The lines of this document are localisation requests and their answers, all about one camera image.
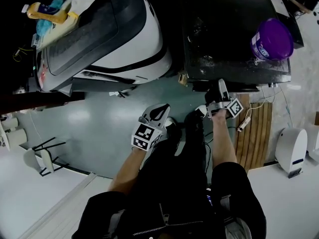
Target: floor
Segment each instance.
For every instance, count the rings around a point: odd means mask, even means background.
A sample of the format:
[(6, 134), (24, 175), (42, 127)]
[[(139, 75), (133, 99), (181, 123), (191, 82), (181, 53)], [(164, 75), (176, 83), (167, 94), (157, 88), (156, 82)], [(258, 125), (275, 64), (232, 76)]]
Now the floor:
[[(274, 160), (276, 140), (283, 128), (304, 127), (314, 121), (315, 112), (319, 110), (317, 19), (318, 16), (316, 18), (312, 14), (298, 19), (305, 47), (295, 50), (291, 57), (292, 81), (281, 84), (283, 91), (263, 87), (266, 97), (272, 96), (274, 91), (277, 93), (266, 161)], [(204, 103), (204, 93), (195, 93), (191, 88), (180, 85), (177, 76), (143, 84), (130, 94), (120, 99), (110, 97), (108, 93), (88, 93), (84, 101), (42, 112), (18, 114), (28, 136), (24, 147), (35, 146), (55, 136), (54, 143), (66, 141), (67, 144), (52, 149), (53, 157), (58, 154), (75, 168), (113, 178), (131, 151), (133, 127), (148, 106), (168, 103), (171, 106), (170, 116), (183, 122), (190, 111)], [(262, 97), (261, 92), (252, 94), (251, 101), (256, 102)], [(211, 132), (212, 125), (208, 119), (205, 119), (204, 127), (206, 133)]]

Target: jacket zipper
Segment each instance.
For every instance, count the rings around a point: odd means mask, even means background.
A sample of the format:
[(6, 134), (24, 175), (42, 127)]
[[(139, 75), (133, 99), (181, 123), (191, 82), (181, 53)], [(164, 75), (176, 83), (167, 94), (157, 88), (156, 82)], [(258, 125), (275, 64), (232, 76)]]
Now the jacket zipper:
[(154, 231), (161, 230), (161, 229), (163, 229), (165, 227), (170, 227), (170, 226), (186, 226), (186, 225), (190, 225), (190, 224), (196, 224), (196, 223), (203, 223), (204, 222), (204, 221), (193, 221), (193, 222), (186, 222), (186, 223), (180, 223), (180, 224), (168, 224), (169, 214), (163, 214), (163, 209), (161, 207), (161, 204), (159, 204), (159, 208), (160, 208), (160, 213), (161, 213), (161, 216), (162, 216), (162, 218), (164, 220), (165, 226), (164, 227), (160, 227), (160, 228), (156, 228), (156, 229), (151, 229), (151, 230), (138, 232), (138, 233), (133, 234), (133, 236), (139, 236), (139, 235), (146, 234), (146, 233), (149, 233), (149, 232), (154, 232)]

